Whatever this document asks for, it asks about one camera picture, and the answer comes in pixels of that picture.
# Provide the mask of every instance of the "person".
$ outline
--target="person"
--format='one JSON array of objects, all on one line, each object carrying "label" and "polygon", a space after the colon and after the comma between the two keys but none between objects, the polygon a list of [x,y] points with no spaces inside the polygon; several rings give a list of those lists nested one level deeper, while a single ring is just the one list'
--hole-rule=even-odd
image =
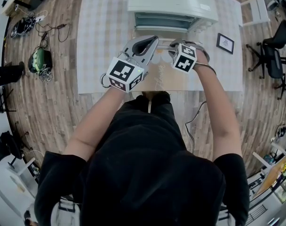
[{"label": "person", "polygon": [[20,62],[19,65],[9,63],[6,66],[0,67],[0,86],[18,82],[24,73],[25,65],[23,62]]},{"label": "person", "polygon": [[32,203],[24,213],[24,225],[25,226],[38,226],[34,215],[34,204]]},{"label": "person", "polygon": [[[197,50],[198,62],[207,64]],[[72,195],[80,225],[214,226],[222,202],[243,226],[249,188],[234,109],[214,71],[194,70],[203,85],[213,132],[213,162],[186,150],[170,96],[124,103],[114,87],[90,109],[64,153],[46,152],[35,200],[40,226]]]}]

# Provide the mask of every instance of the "wrist strap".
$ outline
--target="wrist strap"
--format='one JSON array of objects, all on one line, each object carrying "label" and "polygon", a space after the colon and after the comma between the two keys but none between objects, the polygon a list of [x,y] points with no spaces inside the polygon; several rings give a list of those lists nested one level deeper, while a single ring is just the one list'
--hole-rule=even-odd
[{"label": "wrist strap", "polygon": [[208,67],[208,68],[210,68],[211,70],[213,70],[213,72],[215,73],[215,75],[217,75],[216,72],[215,72],[215,70],[214,70],[210,65],[208,65],[208,64],[196,63],[195,65],[202,65],[202,66]]}]

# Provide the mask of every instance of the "picture frame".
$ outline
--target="picture frame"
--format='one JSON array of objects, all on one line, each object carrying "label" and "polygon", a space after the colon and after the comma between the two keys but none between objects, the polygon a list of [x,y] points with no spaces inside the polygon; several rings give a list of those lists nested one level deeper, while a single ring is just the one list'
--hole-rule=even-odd
[{"label": "picture frame", "polygon": [[221,48],[224,51],[227,51],[230,54],[234,53],[234,40],[228,38],[227,36],[224,36],[221,33],[218,33],[217,37],[217,43],[216,46]]}]

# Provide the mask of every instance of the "power strip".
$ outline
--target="power strip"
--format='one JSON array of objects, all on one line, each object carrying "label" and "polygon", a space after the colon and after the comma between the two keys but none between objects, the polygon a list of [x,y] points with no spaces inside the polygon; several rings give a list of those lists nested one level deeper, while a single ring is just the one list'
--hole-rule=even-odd
[{"label": "power strip", "polygon": [[45,16],[39,16],[39,17],[37,17],[37,18],[35,19],[35,22],[36,22],[36,23],[41,22],[41,21],[44,20],[44,18],[45,18]]}]

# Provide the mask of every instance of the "black hair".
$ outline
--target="black hair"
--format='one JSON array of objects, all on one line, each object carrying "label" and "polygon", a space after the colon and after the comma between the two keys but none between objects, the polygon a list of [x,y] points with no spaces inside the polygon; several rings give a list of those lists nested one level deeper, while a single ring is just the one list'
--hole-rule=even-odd
[{"label": "black hair", "polygon": [[27,211],[24,213],[24,219],[26,219],[26,218],[31,218],[31,215],[30,215],[29,210],[27,210]]}]

